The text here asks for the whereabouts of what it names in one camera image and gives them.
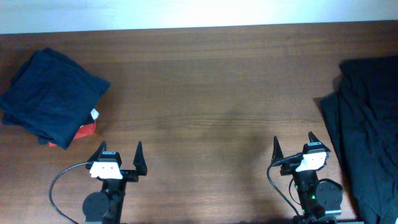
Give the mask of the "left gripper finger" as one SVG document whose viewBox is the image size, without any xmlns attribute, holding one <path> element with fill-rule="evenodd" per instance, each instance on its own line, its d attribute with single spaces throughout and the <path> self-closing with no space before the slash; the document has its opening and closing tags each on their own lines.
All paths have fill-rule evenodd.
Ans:
<svg viewBox="0 0 398 224">
<path fill-rule="evenodd" d="M 138 142 L 136 153 L 133 160 L 133 165 L 136 168 L 137 175 L 147 175 L 147 165 L 144 159 L 143 147 L 141 141 Z"/>
<path fill-rule="evenodd" d="M 102 153 L 104 151 L 106 151 L 106 146 L 107 146 L 106 141 L 103 141 L 100 144 L 99 148 L 97 148 L 97 150 L 90 156 L 90 158 L 87 160 L 87 162 L 96 162 L 96 161 L 98 161 L 98 159 L 100 158 Z"/>
</svg>

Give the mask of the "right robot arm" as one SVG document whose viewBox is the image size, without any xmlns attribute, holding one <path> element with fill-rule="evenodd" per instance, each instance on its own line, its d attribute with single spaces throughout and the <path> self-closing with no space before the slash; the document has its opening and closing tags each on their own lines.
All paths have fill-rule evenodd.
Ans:
<svg viewBox="0 0 398 224">
<path fill-rule="evenodd" d="M 293 223 L 336 223 L 341 215 L 343 186 L 331 179 L 319 179 L 317 172 L 326 166 L 330 149 L 312 132 L 309 142 L 303 145 L 300 153 L 285 157 L 277 137 L 273 138 L 271 164 L 267 168 L 267 178 L 277 193 L 293 208 Z M 295 186 L 302 213 L 273 183 L 270 170 L 280 167 L 281 176 L 292 176 L 290 183 Z"/>
</svg>

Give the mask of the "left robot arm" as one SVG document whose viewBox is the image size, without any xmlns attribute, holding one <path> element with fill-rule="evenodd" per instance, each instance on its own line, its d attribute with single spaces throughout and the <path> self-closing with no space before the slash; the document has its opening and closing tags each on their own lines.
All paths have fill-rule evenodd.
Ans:
<svg viewBox="0 0 398 224">
<path fill-rule="evenodd" d="M 91 177 L 102 182 L 102 188 L 83 202 L 85 223 L 120 224 L 127 183 L 138 182 L 140 176 L 147 175 L 141 142 L 136 148 L 133 170 L 123 170 L 120 153 L 107 151 L 106 146 L 103 141 L 86 165 Z"/>
</svg>

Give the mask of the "black shorts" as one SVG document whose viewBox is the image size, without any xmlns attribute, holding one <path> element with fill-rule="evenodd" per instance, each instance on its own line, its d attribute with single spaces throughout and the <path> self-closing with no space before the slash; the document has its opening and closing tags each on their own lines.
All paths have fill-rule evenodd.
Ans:
<svg viewBox="0 0 398 224">
<path fill-rule="evenodd" d="M 323 119 L 365 223 L 397 223 L 397 57 L 345 60 Z"/>
</svg>

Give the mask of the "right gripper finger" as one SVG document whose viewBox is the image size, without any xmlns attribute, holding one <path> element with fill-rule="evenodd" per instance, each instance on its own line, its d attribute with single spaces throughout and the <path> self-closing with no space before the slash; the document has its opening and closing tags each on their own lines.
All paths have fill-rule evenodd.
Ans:
<svg viewBox="0 0 398 224">
<path fill-rule="evenodd" d="M 314 135 L 311 131 L 308 133 L 309 138 L 309 146 L 317 146 L 318 148 L 322 148 L 326 153 L 330 153 L 330 149 L 324 145 L 321 140 L 319 140 L 316 135 Z"/>
<path fill-rule="evenodd" d="M 279 140 L 278 140 L 277 136 L 274 136 L 274 138 L 273 138 L 273 153 L 272 153 L 271 163 L 274 164 L 276 162 L 279 162 L 283 158 L 284 158 L 284 155 L 282 153 L 282 149 L 280 147 Z"/>
</svg>

